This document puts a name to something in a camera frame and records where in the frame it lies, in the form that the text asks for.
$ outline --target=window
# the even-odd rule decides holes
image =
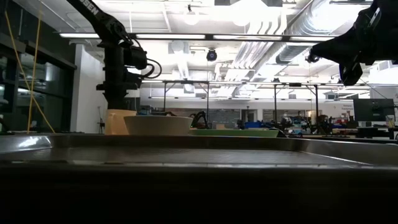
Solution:
[[[22,54],[21,62],[29,86],[34,82],[34,90],[62,97],[72,95],[73,72],[69,74],[66,70],[51,63],[38,60],[36,61],[35,80],[32,80],[34,57],[29,54]],[[19,75],[19,85],[26,86],[22,74]]]
[[[34,92],[34,98],[38,102],[40,109],[44,112],[50,125],[56,132],[69,129],[68,114],[70,110],[65,110],[64,100],[55,96]],[[25,131],[29,119],[30,91],[19,88],[18,100],[16,108],[16,130]],[[51,132],[50,127],[45,122],[40,110],[32,102],[32,119],[30,122],[30,130],[38,132]]]
[[[26,80],[33,87],[33,96],[38,102],[50,125],[56,132],[69,131],[70,113],[72,107],[73,71],[61,69],[51,63],[36,61],[36,74],[33,79],[34,57],[21,55],[21,63]],[[14,110],[13,130],[26,131],[29,119],[30,91],[19,72],[16,107]],[[30,130],[40,133],[51,132],[36,104],[32,103],[32,119]]]
[[[13,88],[14,86],[5,85],[4,80],[7,78],[7,58],[0,58],[0,112],[9,111],[9,100],[5,96],[6,88]]]

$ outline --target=security camera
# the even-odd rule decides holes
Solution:
[[[207,61],[209,62],[214,62],[217,60],[217,53],[215,49],[210,49],[209,52],[207,53]]]

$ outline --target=ceiling light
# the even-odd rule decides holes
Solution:
[[[303,86],[322,85],[322,83],[301,83]]]
[[[98,34],[85,34],[85,33],[61,33],[61,37],[63,38],[71,38],[71,39],[99,39]]]
[[[205,35],[202,34],[136,34],[137,39],[195,39],[202,40]]]
[[[142,83],[162,83],[161,80],[143,80]]]
[[[288,46],[308,46],[308,47],[314,46],[315,44],[317,44],[317,43],[298,43],[298,42],[288,42],[288,43],[286,43],[286,45],[288,45]]]
[[[19,92],[19,93],[27,93],[27,92],[29,92],[29,90],[25,90],[25,89],[22,89],[22,88],[18,88],[18,92]]]
[[[197,24],[199,22],[199,13],[197,11],[189,12],[186,10],[184,12],[184,22],[191,26]]]
[[[243,84],[244,82],[209,82],[210,84]]]
[[[179,97],[179,99],[184,99],[184,100],[204,100],[206,98],[202,98],[202,97]]]
[[[252,84],[252,85],[271,85],[271,83],[262,83],[262,82],[247,82],[247,84]]]
[[[148,97],[149,99],[164,99],[164,97],[163,96],[150,96],[150,97]],[[166,99],[175,99],[175,97],[170,97],[170,96],[166,96],[165,97]]]
[[[215,40],[282,40],[281,36],[274,35],[214,35]]]
[[[326,85],[326,86],[344,86],[342,83],[321,83],[321,85]]]
[[[322,42],[322,41],[327,41],[331,40],[335,37],[331,36],[325,36],[325,37],[320,37],[320,36],[301,36],[301,37],[291,37],[290,41],[298,41],[298,42]]]

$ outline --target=green tray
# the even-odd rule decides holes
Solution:
[[[267,137],[276,138],[278,131],[275,130],[190,130],[195,136],[240,136],[240,137]]]

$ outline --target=blue bin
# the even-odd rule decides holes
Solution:
[[[249,128],[261,128],[261,122],[246,122],[244,124],[245,129]]]

